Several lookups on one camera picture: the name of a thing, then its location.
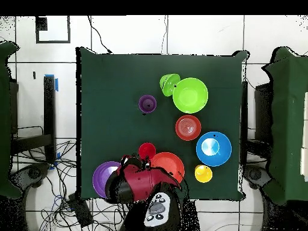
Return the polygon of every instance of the floor tile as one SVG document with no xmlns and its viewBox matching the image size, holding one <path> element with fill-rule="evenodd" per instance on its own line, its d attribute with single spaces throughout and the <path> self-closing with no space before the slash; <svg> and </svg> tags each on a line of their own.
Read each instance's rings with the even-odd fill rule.
<svg viewBox="0 0 308 231">
<path fill-rule="evenodd" d="M 198 219 L 201 231 L 238 231 L 238 213 L 199 212 Z"/>
<path fill-rule="evenodd" d="M 71 225 L 75 223 L 77 224 L 76 226 L 70 227 L 72 231 L 92 231 L 92 225 L 89 225 L 89 228 L 83 227 L 81 230 L 80 224 L 78 224 L 76 217 L 73 217 L 70 214 L 67 214 L 64 218 L 67 223 L 62 220 L 60 216 L 57 216 L 57 219 L 59 220 L 58 225 L 51 224 L 51 226 L 49 226 L 48 216 L 51 218 L 52 214 L 47 214 L 46 212 L 43 212 L 42 214 L 41 212 L 26 212 L 28 231 L 50 231 L 50 229 L 51 231 L 70 231 L 70 229 L 66 227 L 67 223 Z"/>
<path fill-rule="evenodd" d="M 169 15 L 169 54 L 232 55 L 242 50 L 244 16 Z"/>
<path fill-rule="evenodd" d="M 245 15 L 245 49 L 248 63 L 269 63 L 273 50 L 288 46 L 297 54 L 308 51 L 306 15 Z"/>
<path fill-rule="evenodd" d="M 114 54 L 160 54 L 166 32 L 164 18 L 164 15 L 92 16 L 92 25 Z M 107 53 L 94 29 L 92 40 L 92 50 Z"/>
<path fill-rule="evenodd" d="M 248 182 L 243 178 L 242 191 L 246 197 L 241 200 L 241 212 L 263 212 L 263 200 L 258 189 L 251 189 Z"/>
<path fill-rule="evenodd" d="M 76 137 L 76 64 L 17 64 L 18 127 L 43 127 L 46 74 L 58 79 L 58 91 L 55 91 L 56 137 Z M 30 136 L 37 131 L 28 129 L 23 132 Z"/>
<path fill-rule="evenodd" d="M 308 179 L 308 149 L 301 149 L 301 174 Z"/>
<path fill-rule="evenodd" d="M 266 84 L 270 81 L 268 75 L 261 69 L 263 64 L 247 65 L 246 77 L 248 81 L 248 127 L 256 127 L 256 102 L 254 92 L 256 86 Z M 255 130 L 248 130 L 248 138 L 254 138 Z"/>
<path fill-rule="evenodd" d="M 308 148 L 308 120 L 304 120 L 303 147 Z"/>
<path fill-rule="evenodd" d="M 15 42 L 15 17 L 0 16 L 0 42 Z M 8 58 L 8 62 L 15 62 L 15 54 Z"/>
<path fill-rule="evenodd" d="M 308 120 L 308 92 L 305 93 L 304 120 Z"/>
<path fill-rule="evenodd" d="M 263 214 L 241 213 L 239 231 L 261 231 Z"/>
<path fill-rule="evenodd" d="M 7 67 L 10 69 L 11 78 L 16 79 L 16 64 L 8 63 Z"/>
<path fill-rule="evenodd" d="M 63 17 L 58 16 L 59 26 Z M 55 26 L 57 18 L 47 16 L 48 27 Z M 20 47 L 17 53 L 18 62 L 75 62 L 76 47 L 91 47 L 91 27 L 86 16 L 70 16 L 70 43 L 36 43 L 35 17 L 17 17 L 16 39 Z"/>
<path fill-rule="evenodd" d="M 237 201 L 196 200 L 197 212 L 238 212 Z"/>
<path fill-rule="evenodd" d="M 120 213 L 118 212 L 116 213 L 114 212 L 100 212 L 100 213 L 94 212 L 93 219 L 94 219 L 93 231 L 119 231 L 121 228 L 121 225 L 123 224 L 123 219 Z"/>
<path fill-rule="evenodd" d="M 59 139 L 59 140 L 56 140 L 56 143 L 60 144 L 65 141 L 67 140 Z M 60 155 L 62 155 L 64 152 L 64 147 L 60 148 L 60 146 L 62 145 L 57 146 L 57 148 L 59 148 L 57 152 L 60 152 Z M 62 159 L 66 161 L 67 160 L 75 161 L 76 160 L 76 146 L 73 146 L 72 150 L 68 151 L 67 154 L 63 155 Z M 66 184 L 67 198 L 68 198 L 70 194 L 76 191 L 76 169 L 70 168 L 70 167 L 66 168 L 66 166 L 62 163 L 58 164 L 57 167 L 60 169 L 61 178 L 64 180 L 64 183 Z M 54 204 L 54 201 L 55 201 L 55 197 L 52 193 L 51 188 L 53 189 L 56 196 L 60 195 L 60 189 L 61 189 L 61 195 L 63 196 L 64 191 L 63 191 L 62 185 L 60 186 L 61 182 L 60 182 L 59 175 L 57 173 L 57 169 L 48 170 L 47 177 L 51 181 L 52 187 L 48 179 L 45 178 L 43 180 L 43 184 L 40 187 L 31 188 L 29 190 L 27 201 L 26 201 L 27 211 L 40 211 L 42 209 L 51 210 Z"/>
</svg>

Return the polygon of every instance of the dark green tablecloth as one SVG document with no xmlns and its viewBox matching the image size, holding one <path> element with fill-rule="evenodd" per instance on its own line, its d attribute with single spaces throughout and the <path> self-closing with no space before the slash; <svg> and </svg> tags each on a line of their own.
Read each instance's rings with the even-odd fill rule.
<svg viewBox="0 0 308 231">
<path fill-rule="evenodd" d="M 8 180 L 11 171 L 11 97 L 7 60 L 17 50 L 18 46 L 12 42 L 0 42 L 0 195 L 11 198 L 22 194 Z"/>
<path fill-rule="evenodd" d="M 81 196 L 99 197 L 92 186 L 96 167 L 119 161 L 151 142 L 158 152 L 176 154 L 185 166 L 192 199 L 240 200 L 238 192 L 239 118 L 241 70 L 246 51 L 233 56 L 193 55 L 96 55 L 81 48 Z M 209 131 L 226 134 L 232 144 L 230 159 L 212 167 L 213 178 L 200 183 L 194 177 L 198 138 L 183 141 L 175 133 L 176 120 L 184 115 L 159 87 L 162 75 L 178 73 L 203 81 L 209 92 L 206 106 L 194 115 Z M 157 108 L 143 115 L 138 100 L 151 94 Z"/>
<path fill-rule="evenodd" d="M 308 182 L 300 174 L 303 144 L 304 98 L 308 91 L 308 57 L 280 47 L 273 62 L 263 69 L 273 82 L 273 152 L 269 173 L 273 177 L 265 194 L 278 205 L 288 200 L 308 201 Z"/>
</svg>

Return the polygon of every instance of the black frame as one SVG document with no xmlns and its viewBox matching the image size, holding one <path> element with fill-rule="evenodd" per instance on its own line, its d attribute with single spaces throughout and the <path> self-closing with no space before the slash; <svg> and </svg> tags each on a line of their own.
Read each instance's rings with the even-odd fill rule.
<svg viewBox="0 0 308 231">
<path fill-rule="evenodd" d="M 35 17 L 36 43 L 70 43 L 70 16 L 67 17 L 67 40 L 66 41 L 40 41 L 39 31 L 47 31 L 47 18 Z"/>
<path fill-rule="evenodd" d="M 54 77 L 44 77 L 44 134 L 33 137 L 14 138 L 11 141 L 11 156 L 35 149 L 41 146 L 45 147 L 46 162 L 53 164 L 56 160 L 55 143 L 55 81 Z M 17 90 L 13 85 L 11 91 L 11 118 L 14 128 L 17 129 Z"/>
</svg>

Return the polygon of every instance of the purple bowl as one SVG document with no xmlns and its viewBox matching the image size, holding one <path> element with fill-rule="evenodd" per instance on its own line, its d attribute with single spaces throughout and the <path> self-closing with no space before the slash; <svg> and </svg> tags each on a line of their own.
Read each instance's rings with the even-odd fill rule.
<svg viewBox="0 0 308 231">
<path fill-rule="evenodd" d="M 107 198 L 105 193 L 105 185 L 110 175 L 116 171 L 121 164 L 114 161 L 108 161 L 98 166 L 93 174 L 93 188 L 101 197 Z"/>
<path fill-rule="evenodd" d="M 156 108 L 156 100 L 151 95 L 144 95 L 139 99 L 139 109 L 144 113 L 150 113 Z"/>
</svg>

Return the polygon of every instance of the red cup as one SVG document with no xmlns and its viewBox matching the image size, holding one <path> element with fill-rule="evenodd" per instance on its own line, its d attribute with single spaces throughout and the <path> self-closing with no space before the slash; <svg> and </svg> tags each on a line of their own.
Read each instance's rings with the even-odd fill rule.
<svg viewBox="0 0 308 231">
<path fill-rule="evenodd" d="M 144 143 L 139 147 L 138 153 L 142 159 L 145 159 L 146 156 L 148 156 L 149 159 L 152 159 L 156 154 L 156 148 L 152 143 Z"/>
</svg>

